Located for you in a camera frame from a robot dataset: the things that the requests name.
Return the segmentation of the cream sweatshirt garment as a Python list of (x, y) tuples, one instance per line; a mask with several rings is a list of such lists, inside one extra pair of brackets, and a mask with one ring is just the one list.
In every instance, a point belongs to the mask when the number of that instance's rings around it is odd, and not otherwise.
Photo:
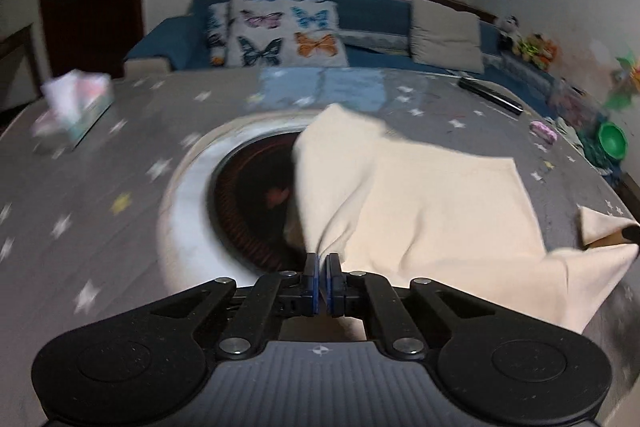
[(581, 332), (639, 254), (636, 221), (586, 207), (582, 247), (548, 251), (513, 159), (396, 138), (335, 104), (293, 159), (307, 251), (397, 286), (427, 277)]

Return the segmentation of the round induction cooktop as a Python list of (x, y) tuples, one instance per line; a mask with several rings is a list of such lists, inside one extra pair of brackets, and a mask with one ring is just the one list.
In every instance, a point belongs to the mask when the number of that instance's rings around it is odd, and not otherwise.
[(157, 222), (160, 269), (171, 294), (215, 277), (253, 284), (303, 269), (303, 247), (285, 239), (292, 217), (293, 145), (313, 109), (241, 118), (199, 139), (172, 175)]

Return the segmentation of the grey star tablecloth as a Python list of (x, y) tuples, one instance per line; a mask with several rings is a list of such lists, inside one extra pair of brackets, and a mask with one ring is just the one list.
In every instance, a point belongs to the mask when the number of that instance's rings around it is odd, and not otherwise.
[(38, 350), (69, 329), (167, 295), (156, 252), (171, 175), (205, 133), (245, 115), (338, 103), (406, 138), (511, 157), (549, 248), (576, 242), (580, 206), (627, 216), (565, 143), (544, 146), (520, 117), (461, 90), (453, 75), (399, 69), (217, 69), (122, 80), (75, 150), (42, 145), (27, 107), (1, 139), (1, 421), (39, 426)]

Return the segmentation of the black remote control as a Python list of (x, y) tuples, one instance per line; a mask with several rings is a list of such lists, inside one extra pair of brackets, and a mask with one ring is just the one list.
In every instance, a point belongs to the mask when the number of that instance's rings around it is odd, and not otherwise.
[(465, 90), (469, 91), (484, 100), (494, 104), (495, 106), (501, 107), (505, 109), (507, 112), (520, 117), (523, 113), (523, 106), (517, 101), (512, 100), (506, 95), (500, 94), (495, 89), (484, 86), (483, 83), (480, 83), (477, 80), (470, 78), (459, 78), (457, 85)]

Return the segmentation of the pink small toy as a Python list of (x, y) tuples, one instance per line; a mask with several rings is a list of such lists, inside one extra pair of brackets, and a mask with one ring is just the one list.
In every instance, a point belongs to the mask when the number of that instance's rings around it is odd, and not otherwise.
[(529, 124), (529, 131), (533, 133), (533, 135), (538, 136), (544, 142), (552, 145), (556, 141), (558, 141), (558, 135), (556, 132), (544, 124), (542, 121), (532, 121)]

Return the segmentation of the butterfly print cushion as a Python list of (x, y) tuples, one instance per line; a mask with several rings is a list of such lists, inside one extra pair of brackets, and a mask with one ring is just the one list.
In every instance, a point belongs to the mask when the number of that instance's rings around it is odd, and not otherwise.
[(228, 67), (346, 67), (337, 4), (230, 0)]

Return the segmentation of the beige cushion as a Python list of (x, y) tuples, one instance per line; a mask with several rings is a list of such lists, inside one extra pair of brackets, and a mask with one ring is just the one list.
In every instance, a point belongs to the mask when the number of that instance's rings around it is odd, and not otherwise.
[(483, 74), (480, 19), (428, 0), (411, 0), (409, 51), (416, 63)]

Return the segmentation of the blue sofa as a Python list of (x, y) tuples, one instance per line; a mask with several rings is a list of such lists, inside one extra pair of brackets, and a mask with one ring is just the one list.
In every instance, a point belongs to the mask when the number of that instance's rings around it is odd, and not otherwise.
[(507, 72), (498, 28), (428, 0), (192, 0), (127, 54), (126, 75), (209, 67), (360, 67), (472, 75), (528, 104), (553, 79)]

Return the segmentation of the tissue box with tissues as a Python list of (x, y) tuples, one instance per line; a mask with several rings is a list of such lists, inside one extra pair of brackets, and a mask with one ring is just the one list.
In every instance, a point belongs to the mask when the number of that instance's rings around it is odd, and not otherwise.
[(45, 150), (73, 150), (114, 102), (113, 83), (103, 72), (74, 69), (42, 85), (47, 109), (32, 124)]

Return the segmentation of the green plastic bowl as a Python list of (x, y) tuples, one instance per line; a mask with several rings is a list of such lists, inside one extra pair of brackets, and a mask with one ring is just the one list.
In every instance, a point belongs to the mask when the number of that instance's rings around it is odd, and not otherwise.
[(617, 124), (605, 121), (600, 124), (597, 132), (598, 142), (603, 152), (612, 161), (623, 161), (627, 155), (628, 143), (626, 134)]

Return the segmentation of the panda plush toy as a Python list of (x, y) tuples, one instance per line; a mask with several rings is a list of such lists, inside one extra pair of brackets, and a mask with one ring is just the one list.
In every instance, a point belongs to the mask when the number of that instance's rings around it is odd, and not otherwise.
[(498, 30), (499, 51), (510, 50), (520, 42), (520, 23), (514, 15), (498, 17), (495, 20), (495, 28)]

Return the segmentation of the colourful pinwheel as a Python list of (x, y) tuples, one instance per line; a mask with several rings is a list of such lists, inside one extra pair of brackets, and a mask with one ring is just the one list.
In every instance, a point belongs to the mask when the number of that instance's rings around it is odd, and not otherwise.
[(618, 69), (613, 72), (613, 84), (603, 107), (620, 112), (632, 105), (639, 96), (639, 57), (634, 52), (616, 58)]

